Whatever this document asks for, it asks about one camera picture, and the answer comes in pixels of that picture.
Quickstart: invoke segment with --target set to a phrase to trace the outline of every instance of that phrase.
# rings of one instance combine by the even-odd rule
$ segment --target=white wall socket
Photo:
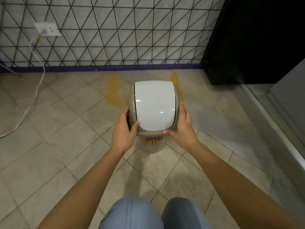
[[[55,23],[34,23],[40,36],[61,36]]]

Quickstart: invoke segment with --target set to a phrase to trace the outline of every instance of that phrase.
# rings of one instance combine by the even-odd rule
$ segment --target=hand
[[[163,134],[170,135],[179,146],[186,149],[188,152],[196,145],[200,145],[192,125],[192,118],[189,111],[187,111],[183,104],[179,104],[179,120],[177,132],[173,130],[164,130]]]
[[[139,126],[139,121],[136,121],[131,130],[129,131],[126,114],[129,107],[127,106],[122,113],[120,113],[116,118],[116,123],[112,132],[112,141],[111,149],[121,152],[122,154],[126,153],[127,150],[135,142],[137,136],[137,128]]]

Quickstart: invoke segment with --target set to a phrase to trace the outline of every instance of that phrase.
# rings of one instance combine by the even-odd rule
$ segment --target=person's left arm
[[[128,129],[128,107],[116,118],[110,150],[55,205],[37,229],[87,229],[109,179],[135,141],[139,122]]]

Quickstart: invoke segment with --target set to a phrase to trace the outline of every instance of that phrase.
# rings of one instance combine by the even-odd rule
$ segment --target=jeans
[[[186,198],[172,198],[162,216],[150,202],[135,196],[119,199],[102,219],[99,229],[211,229],[202,211]]]

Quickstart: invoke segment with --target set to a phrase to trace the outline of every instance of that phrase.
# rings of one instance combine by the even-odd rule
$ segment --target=forearm
[[[49,212],[39,229],[87,229],[102,198],[106,185],[122,157],[109,150]]]
[[[241,229],[299,228],[277,202],[205,145],[193,146],[189,153],[199,163]]]

